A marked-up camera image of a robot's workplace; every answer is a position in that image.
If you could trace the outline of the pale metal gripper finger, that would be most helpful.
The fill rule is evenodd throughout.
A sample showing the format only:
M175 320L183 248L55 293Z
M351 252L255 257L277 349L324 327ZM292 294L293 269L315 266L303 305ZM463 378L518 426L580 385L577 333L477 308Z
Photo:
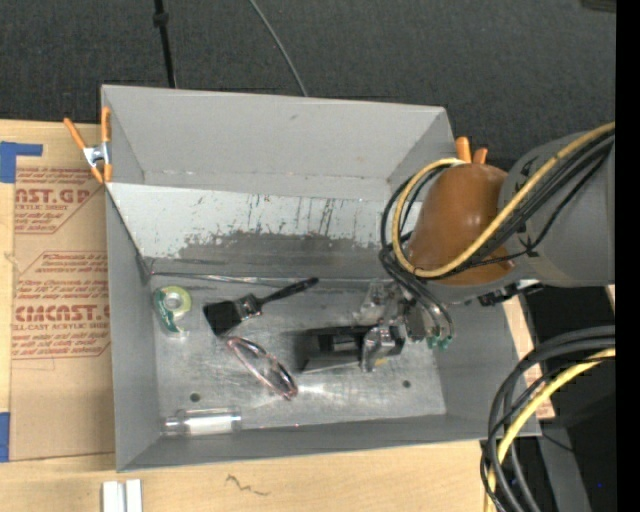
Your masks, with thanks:
M377 323L384 317L396 294L391 282L370 282L359 309L353 314L357 323Z
M361 342L360 368L372 372L378 362L399 355L403 347L404 336L397 325L374 326L366 332Z

